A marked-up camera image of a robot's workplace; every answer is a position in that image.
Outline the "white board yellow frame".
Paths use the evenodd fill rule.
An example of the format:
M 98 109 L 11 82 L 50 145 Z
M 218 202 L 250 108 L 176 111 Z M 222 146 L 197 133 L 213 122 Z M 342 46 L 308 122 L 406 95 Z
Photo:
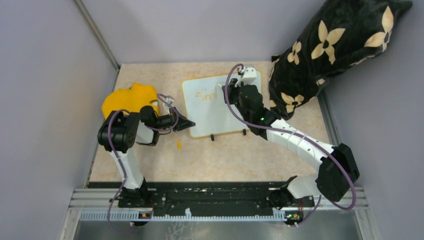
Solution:
M 186 79 L 181 83 L 186 118 L 195 122 L 189 128 L 192 138 L 242 132 L 247 125 L 237 120 L 218 92 L 217 84 L 225 84 L 227 74 Z

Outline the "white marker pen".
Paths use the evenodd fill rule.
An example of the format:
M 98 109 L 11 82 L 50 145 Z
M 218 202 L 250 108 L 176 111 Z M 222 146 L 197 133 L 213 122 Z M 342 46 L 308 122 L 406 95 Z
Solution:
M 226 95 L 226 92 L 225 92 L 226 86 L 225 86 L 225 84 L 218 83 L 216 85 L 216 88 L 217 88 L 217 91 L 222 96 L 222 99 L 225 101 L 225 95 Z

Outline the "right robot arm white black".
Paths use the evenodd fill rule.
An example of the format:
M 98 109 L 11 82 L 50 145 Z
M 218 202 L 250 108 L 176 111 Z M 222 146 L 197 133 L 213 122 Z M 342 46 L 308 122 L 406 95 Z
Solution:
M 284 204 L 295 206 L 301 198 L 312 195 L 339 202 L 348 191 L 355 189 L 360 173 L 349 146 L 325 143 L 295 129 L 264 106 L 263 96 L 255 85 L 237 86 L 236 83 L 237 79 L 233 78 L 229 84 L 221 85 L 224 102 L 236 119 L 246 124 L 253 134 L 295 153 L 316 171 L 288 180 L 281 193 Z

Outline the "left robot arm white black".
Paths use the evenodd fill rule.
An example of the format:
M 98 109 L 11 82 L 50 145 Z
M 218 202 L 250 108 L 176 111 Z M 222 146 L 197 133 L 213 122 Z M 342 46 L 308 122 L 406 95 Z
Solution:
M 113 110 L 98 131 L 98 143 L 112 155 L 122 177 L 120 198 L 130 199 L 138 207 L 149 203 L 150 193 L 137 166 L 134 145 L 156 146 L 160 132 L 178 132 L 196 125 L 176 108 L 171 110 L 167 115 L 158 115 L 150 105 L 138 112 Z

